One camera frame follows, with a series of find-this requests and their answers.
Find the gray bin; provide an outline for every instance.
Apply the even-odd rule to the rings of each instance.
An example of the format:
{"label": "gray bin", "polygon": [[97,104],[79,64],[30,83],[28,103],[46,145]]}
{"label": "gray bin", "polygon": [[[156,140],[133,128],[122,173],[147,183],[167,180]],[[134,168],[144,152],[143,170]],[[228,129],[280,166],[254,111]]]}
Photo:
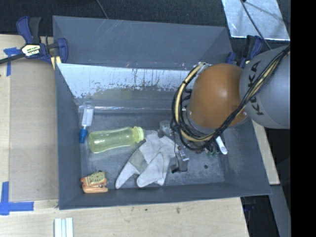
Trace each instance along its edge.
{"label": "gray bin", "polygon": [[[251,120],[225,131],[227,155],[192,152],[188,171],[169,171],[162,187],[140,189],[131,177],[114,189],[137,147],[93,154],[87,142],[79,143],[79,106],[87,100],[97,106],[90,131],[157,130],[170,120],[176,87],[192,66],[224,62],[231,51],[225,28],[57,16],[53,27],[54,38],[69,44],[67,64],[55,71],[60,209],[271,193]],[[106,172],[108,193],[84,194],[80,178],[99,169]]]}

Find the blue clamp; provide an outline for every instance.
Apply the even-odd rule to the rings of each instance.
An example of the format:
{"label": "blue clamp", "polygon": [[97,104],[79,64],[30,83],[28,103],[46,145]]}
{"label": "blue clamp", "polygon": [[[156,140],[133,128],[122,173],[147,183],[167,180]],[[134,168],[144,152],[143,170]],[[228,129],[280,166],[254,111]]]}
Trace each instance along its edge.
{"label": "blue clamp", "polygon": [[[22,53],[22,51],[16,47],[6,48],[3,51],[8,57],[10,57],[11,55],[17,55],[17,54]],[[8,77],[10,75],[11,75],[11,62],[9,61],[6,67],[6,76]]]}
{"label": "blue clamp", "polygon": [[37,59],[51,64],[52,56],[49,54],[49,50],[53,48],[59,48],[59,52],[56,51],[55,54],[60,56],[63,63],[67,62],[68,46],[66,39],[60,38],[57,40],[57,43],[50,45],[41,43],[40,37],[38,36],[39,23],[40,17],[30,18],[29,16],[25,16],[17,21],[16,27],[19,35],[25,40],[25,45],[20,50],[16,48],[5,49],[5,53],[8,57],[0,59],[0,64],[9,63],[7,76],[11,74],[10,62],[23,57],[27,59]]}
{"label": "blue clamp", "polygon": [[12,211],[34,211],[34,202],[9,202],[9,182],[2,183],[0,215],[9,215]]}
{"label": "blue clamp", "polygon": [[225,63],[228,63],[228,64],[236,64],[235,58],[236,58],[236,53],[234,53],[234,52],[229,52],[229,54],[228,54],[228,56],[227,56],[227,58],[226,58]]}
{"label": "blue clamp", "polygon": [[243,54],[237,57],[236,53],[230,52],[225,63],[236,64],[237,66],[243,68],[247,60],[253,59],[260,53],[262,46],[263,40],[259,36],[248,35]]}

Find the black wire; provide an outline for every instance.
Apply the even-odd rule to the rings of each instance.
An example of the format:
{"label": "black wire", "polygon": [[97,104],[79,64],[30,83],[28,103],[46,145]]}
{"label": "black wire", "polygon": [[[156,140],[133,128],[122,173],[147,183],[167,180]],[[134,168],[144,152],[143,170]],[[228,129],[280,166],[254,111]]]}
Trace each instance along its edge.
{"label": "black wire", "polygon": [[245,10],[245,12],[247,13],[251,23],[253,24],[254,28],[256,29],[256,31],[258,32],[258,34],[260,35],[260,38],[262,38],[263,42],[266,44],[266,46],[268,47],[269,50],[271,50],[271,47],[269,46],[269,44],[267,43],[267,41],[265,40],[265,38],[263,37],[263,35],[261,34],[261,32],[259,31],[258,27],[256,26],[255,22],[253,22],[248,10],[246,9],[246,6],[243,4],[243,1],[240,0],[240,3],[243,7],[243,9]]}
{"label": "black wire", "polygon": [[107,13],[105,12],[105,10],[104,10],[102,4],[100,3],[100,1],[99,1],[99,0],[96,0],[96,1],[97,1],[98,5],[100,6],[100,8],[101,8],[101,10],[102,10],[102,12],[103,12],[105,18],[106,18],[106,19],[109,19],[108,15],[107,15]]}

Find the plastic bottle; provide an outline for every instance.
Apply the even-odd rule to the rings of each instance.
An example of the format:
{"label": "plastic bottle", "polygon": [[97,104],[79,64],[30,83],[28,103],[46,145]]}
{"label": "plastic bottle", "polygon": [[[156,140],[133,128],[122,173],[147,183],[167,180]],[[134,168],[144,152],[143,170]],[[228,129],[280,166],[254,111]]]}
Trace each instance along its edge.
{"label": "plastic bottle", "polygon": [[139,127],[123,127],[115,130],[91,132],[88,137],[89,147],[93,153],[128,147],[142,141],[145,131]]}

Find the wooden table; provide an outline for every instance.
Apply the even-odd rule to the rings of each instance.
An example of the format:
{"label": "wooden table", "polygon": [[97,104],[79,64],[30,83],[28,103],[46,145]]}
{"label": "wooden table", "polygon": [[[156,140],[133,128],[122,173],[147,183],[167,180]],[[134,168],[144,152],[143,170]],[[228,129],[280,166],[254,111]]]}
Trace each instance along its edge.
{"label": "wooden table", "polygon": [[[4,48],[21,47],[24,40],[20,36],[0,35],[0,59],[6,55],[2,52]],[[11,167],[17,168],[19,162],[12,162],[14,158],[10,156],[10,146],[12,152],[18,145],[10,145],[10,139],[16,136],[11,130],[26,129],[23,122],[30,114],[32,103],[28,103],[27,99],[21,99],[10,103],[11,92],[18,92],[16,88],[11,88],[11,78],[17,73],[25,73],[20,83],[23,85],[23,92],[28,94],[43,94],[43,82],[45,76],[51,77],[53,70],[49,64],[40,61],[21,59],[12,62],[12,75],[6,76],[6,64],[0,65],[0,185],[2,182],[9,181],[14,178],[14,171],[10,171]],[[45,71],[46,75],[41,77],[41,71]],[[54,93],[54,89],[50,89],[50,94]],[[46,103],[47,99],[40,97],[36,108],[51,108]],[[28,105],[28,112],[25,111],[25,105]],[[10,121],[13,113],[15,116],[21,117],[22,124],[20,126],[13,125]],[[51,131],[56,130],[56,116],[50,113],[47,116],[45,111],[36,111],[36,119],[34,119],[34,127],[46,126]],[[263,161],[267,170],[270,184],[279,184],[276,167],[272,158],[269,143],[262,126],[254,123],[255,132],[258,138],[259,147],[263,156]],[[29,139],[27,146],[34,146],[34,154],[45,152],[40,151],[38,143],[34,136],[43,136],[43,131],[34,129],[32,138]],[[54,135],[51,138],[51,146],[54,147]],[[46,159],[45,168],[48,164],[56,164],[56,160],[51,163]],[[26,175],[34,175],[39,170],[34,166],[23,166]],[[36,179],[40,182],[53,182],[55,180]],[[28,183],[21,183],[21,195],[24,187]],[[77,210],[59,210],[58,200],[36,200],[34,211],[31,212],[11,212],[9,216],[0,216],[0,236],[32,236],[44,237],[53,236],[53,222],[55,218],[72,217],[74,220],[74,233],[76,237],[80,236],[213,236],[213,237],[248,237],[248,230],[241,206],[240,198],[204,200],[182,203],[168,204],[151,204],[136,206],[119,206],[94,209],[77,209]]]}

